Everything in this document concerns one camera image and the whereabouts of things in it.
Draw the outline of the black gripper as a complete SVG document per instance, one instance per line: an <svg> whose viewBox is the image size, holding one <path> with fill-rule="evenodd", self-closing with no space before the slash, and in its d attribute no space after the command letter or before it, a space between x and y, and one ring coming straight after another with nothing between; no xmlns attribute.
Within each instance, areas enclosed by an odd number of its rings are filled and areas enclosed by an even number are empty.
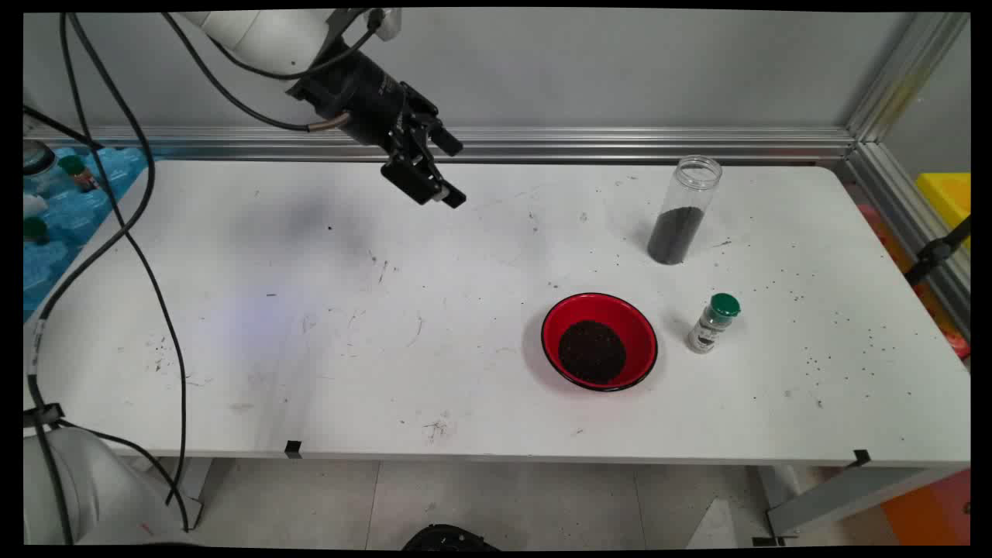
<svg viewBox="0 0 992 558"><path fill-rule="evenodd" d="M397 81L366 56L349 56L318 73L319 114L350 114L343 125L362 145L381 148L387 163L382 176L419 205L443 202L458 208L467 195L444 179L425 140L408 136L415 129L446 155L454 157L463 144L439 119L439 110L410 84Z"/></svg>

